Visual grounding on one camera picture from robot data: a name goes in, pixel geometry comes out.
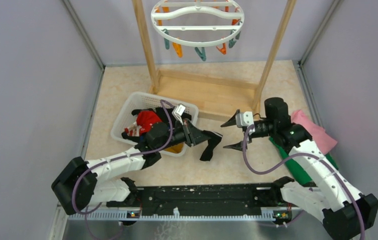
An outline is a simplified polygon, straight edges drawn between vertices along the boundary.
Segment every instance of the gray wall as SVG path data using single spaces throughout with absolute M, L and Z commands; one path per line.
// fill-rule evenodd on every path
M 59 0 L 0 0 L 0 239 L 45 239 L 100 70 Z
M 346 0 L 306 64 L 341 172 L 378 198 L 378 1 Z M 373 239 L 378 239 L 378 215 Z
M 158 1 L 143 1 L 148 20 L 153 6 Z M 258 61 L 266 60 L 268 57 L 286 0 L 236 0 L 236 2 L 245 11 L 246 16 L 241 39 L 232 49 L 227 49 L 227 55 L 222 55 L 215 47 L 207 47 L 208 62 Z M 104 64 L 145 63 L 131 0 L 71 0 L 71 3 Z M 297 60 L 302 57 L 331 3 L 332 0 L 298 0 L 277 59 Z M 170 21 L 170 24 L 175 21 L 180 24 L 187 21 L 187 25 L 223 24 L 216 17 L 208 17 L 205 14 L 182 16 Z M 184 56 L 178 58 L 173 47 L 170 50 L 165 49 L 164 40 L 155 32 L 151 22 L 148 22 L 148 29 L 156 62 L 202 62 L 192 47 L 183 46 Z M 211 41 L 221 38 L 222 33 L 215 32 L 207 36 L 204 32 L 181 32 L 180 35 L 175 36 L 192 41 Z

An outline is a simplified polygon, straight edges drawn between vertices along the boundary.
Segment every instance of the laundry basket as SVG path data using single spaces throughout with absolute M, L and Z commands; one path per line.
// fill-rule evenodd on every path
M 136 116 L 131 115 L 131 111 L 135 109 L 149 109 L 149 108 L 157 108 L 161 107 L 160 100 L 167 100 L 173 105 L 183 104 L 186 107 L 185 113 L 188 113 L 192 116 L 192 124 L 196 126 L 196 122 L 198 121 L 198 115 L 199 115 L 199 109 L 196 105 L 170 99 L 162 96 L 157 96 L 153 94 L 148 94 L 144 92 L 133 92 L 128 99 L 125 101 L 123 107 L 121 108 L 120 113 L 117 116 L 117 119 L 115 119 L 114 126 L 111 130 L 111 137 L 117 141 L 124 142 L 130 145 L 136 145 L 137 143 L 123 139 L 121 136 L 121 133 L 124 131 L 124 129 L 128 126 L 130 126 L 132 123 L 136 121 Z M 161 154 L 170 155 L 173 157 L 180 157 L 183 156 L 186 152 L 186 149 L 188 148 L 187 145 L 184 145 L 181 152 L 179 153 L 173 153 L 173 152 L 167 152 L 165 150 L 161 151 Z

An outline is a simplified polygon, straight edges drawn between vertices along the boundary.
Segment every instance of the wooden frame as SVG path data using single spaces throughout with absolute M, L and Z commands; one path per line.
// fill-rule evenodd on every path
M 267 63 L 258 84 L 239 79 L 158 69 L 153 60 L 142 0 L 132 0 L 151 78 L 150 93 L 195 104 L 199 117 L 226 121 L 236 109 L 259 112 L 262 91 L 292 15 L 296 0 L 287 0 Z

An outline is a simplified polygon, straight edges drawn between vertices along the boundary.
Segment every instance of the marble table surface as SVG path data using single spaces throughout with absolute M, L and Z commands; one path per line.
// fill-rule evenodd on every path
M 163 68 L 211 74 L 257 83 L 264 69 L 264 61 L 169 64 Z M 97 159 L 120 153 L 131 146 L 118 142 L 110 136 L 112 125 L 121 107 L 132 92 L 147 92 L 150 87 L 148 69 L 142 66 L 107 67 L 103 76 L 99 99 L 93 119 L 86 159 Z M 289 113 L 302 109 L 310 115 L 305 97 L 292 61 L 276 61 L 273 64 L 265 85 L 262 102 L 270 97 L 281 97 L 289 105 Z M 221 122 L 200 118 L 197 127 L 216 131 L 224 135 L 215 148 L 211 161 L 199 160 L 207 143 L 188 148 L 185 155 L 171 157 L 162 155 L 155 165 L 140 171 L 124 174 L 133 179 L 137 186 L 166 185 L 202 185 L 202 184 L 238 184 L 272 182 L 291 174 L 285 166 L 267 175 L 256 175 L 248 170 L 242 153 L 232 149 L 223 149 L 225 145 L 242 140 L 242 131 L 236 127 L 220 128 Z M 248 159 L 253 168 L 264 171 L 281 158 L 277 149 L 267 138 L 257 138 L 248 146 Z

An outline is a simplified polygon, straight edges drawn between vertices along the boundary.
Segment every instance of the wooden base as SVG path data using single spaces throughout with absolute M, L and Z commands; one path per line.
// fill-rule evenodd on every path
M 251 104 L 257 84 L 169 69 L 159 69 L 158 77 L 155 94 L 195 104 L 200 118 L 225 122 L 237 109 L 255 111 Z

